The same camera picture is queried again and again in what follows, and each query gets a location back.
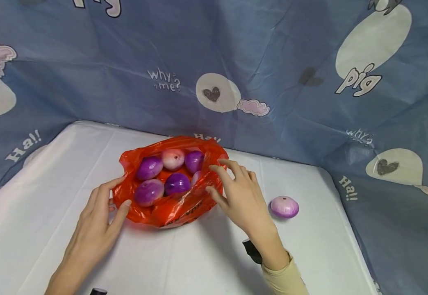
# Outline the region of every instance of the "peeled onion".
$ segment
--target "peeled onion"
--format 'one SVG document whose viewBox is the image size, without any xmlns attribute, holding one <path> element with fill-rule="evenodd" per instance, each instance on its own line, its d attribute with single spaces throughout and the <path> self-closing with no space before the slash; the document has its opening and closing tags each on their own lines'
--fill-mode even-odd
<svg viewBox="0 0 428 295">
<path fill-rule="evenodd" d="M 190 189 L 189 178 L 183 173 L 173 173 L 165 181 L 165 192 L 167 195 L 183 193 Z"/>
<path fill-rule="evenodd" d="M 139 180 L 148 180 L 156 177 L 163 169 L 163 163 L 157 156 L 144 158 L 137 170 L 137 178 Z"/>
<path fill-rule="evenodd" d="M 162 152 L 163 166 L 170 171 L 178 170 L 184 163 L 184 152 L 182 150 L 169 149 Z"/>
<path fill-rule="evenodd" d="M 287 196 L 279 196 L 270 203 L 274 215 L 280 218 L 293 218 L 300 211 L 298 203 Z"/>
<path fill-rule="evenodd" d="M 201 170 L 204 161 L 204 154 L 199 150 L 193 150 L 186 155 L 185 165 L 189 172 L 195 173 Z"/>
<path fill-rule="evenodd" d="M 201 176 L 201 171 L 196 172 L 191 179 L 191 187 L 193 187 Z"/>
<path fill-rule="evenodd" d="M 142 182 L 134 193 L 134 200 L 142 207 L 152 206 L 163 197 L 165 187 L 158 179 L 150 179 Z"/>
</svg>

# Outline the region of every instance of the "blue cloth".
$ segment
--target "blue cloth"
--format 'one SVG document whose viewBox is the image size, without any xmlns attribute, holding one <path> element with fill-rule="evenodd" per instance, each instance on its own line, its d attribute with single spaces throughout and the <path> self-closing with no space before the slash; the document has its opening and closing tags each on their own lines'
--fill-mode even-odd
<svg viewBox="0 0 428 295">
<path fill-rule="evenodd" d="M 78 119 L 324 167 L 428 295 L 428 1 L 0 0 L 0 187 Z"/>
</svg>

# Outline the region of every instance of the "red onion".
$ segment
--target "red onion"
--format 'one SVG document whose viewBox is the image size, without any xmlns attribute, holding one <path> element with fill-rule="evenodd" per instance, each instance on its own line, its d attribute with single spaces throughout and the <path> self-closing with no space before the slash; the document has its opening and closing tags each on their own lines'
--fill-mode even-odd
<svg viewBox="0 0 428 295">
<path fill-rule="evenodd" d="M 300 211 L 298 203 L 287 196 L 279 196 L 270 203 L 274 215 L 280 218 L 293 218 Z"/>
<path fill-rule="evenodd" d="M 170 171 L 180 169 L 184 159 L 184 152 L 182 150 L 169 149 L 162 152 L 163 166 Z"/>
<path fill-rule="evenodd" d="M 142 207 L 152 206 L 155 201 L 163 197 L 165 188 L 158 179 L 150 179 L 142 182 L 134 193 L 134 200 Z"/>
<path fill-rule="evenodd" d="M 191 187 L 193 187 L 194 184 L 196 184 L 200 176 L 201 176 L 201 171 L 198 171 L 193 175 L 193 178 L 191 179 Z"/>
<path fill-rule="evenodd" d="M 167 195 L 183 193 L 191 189 L 189 178 L 183 173 L 173 173 L 165 181 L 165 192 Z"/>
<path fill-rule="evenodd" d="M 193 150 L 185 158 L 185 165 L 189 172 L 195 173 L 201 170 L 204 161 L 204 154 L 199 150 Z"/>
<path fill-rule="evenodd" d="M 144 158 L 137 170 L 137 178 L 139 180 L 152 179 L 163 169 L 163 163 L 157 156 Z"/>
</svg>

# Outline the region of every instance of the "left hand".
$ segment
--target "left hand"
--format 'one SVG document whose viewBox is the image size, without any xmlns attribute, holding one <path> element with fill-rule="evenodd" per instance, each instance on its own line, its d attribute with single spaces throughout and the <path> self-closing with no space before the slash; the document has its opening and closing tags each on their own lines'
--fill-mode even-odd
<svg viewBox="0 0 428 295">
<path fill-rule="evenodd" d="M 109 225 L 109 193 L 123 180 L 124 178 L 111 180 L 91 192 L 64 258 L 50 279 L 46 295 L 74 294 L 96 264 L 112 249 L 131 201 L 123 202 Z"/>
</svg>

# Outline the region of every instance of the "plastic bag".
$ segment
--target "plastic bag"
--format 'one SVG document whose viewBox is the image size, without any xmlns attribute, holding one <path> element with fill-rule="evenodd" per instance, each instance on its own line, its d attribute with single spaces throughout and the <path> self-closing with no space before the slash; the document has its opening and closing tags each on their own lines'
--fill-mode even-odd
<svg viewBox="0 0 428 295">
<path fill-rule="evenodd" d="M 200 150 L 204 153 L 204 162 L 198 182 L 191 190 L 165 196 L 151 207 L 141 207 L 136 202 L 132 202 L 127 218 L 135 223 L 167 229 L 190 223 L 215 206 L 215 202 L 205 189 L 207 186 L 212 186 L 222 193 L 223 186 L 217 174 L 209 170 L 209 165 L 219 165 L 218 159 L 228 159 L 229 156 L 214 139 L 206 141 L 188 136 L 177 136 L 143 148 L 128 150 L 119 159 L 124 167 L 126 179 L 113 190 L 114 204 L 117 208 L 125 200 L 133 200 L 137 186 L 142 183 L 134 177 L 142 159 L 160 155 L 165 149 L 180 149 L 186 153 Z M 165 183 L 168 176 L 175 172 L 186 174 L 191 181 L 192 174 L 184 165 L 177 171 L 163 169 L 156 178 Z"/>
</svg>

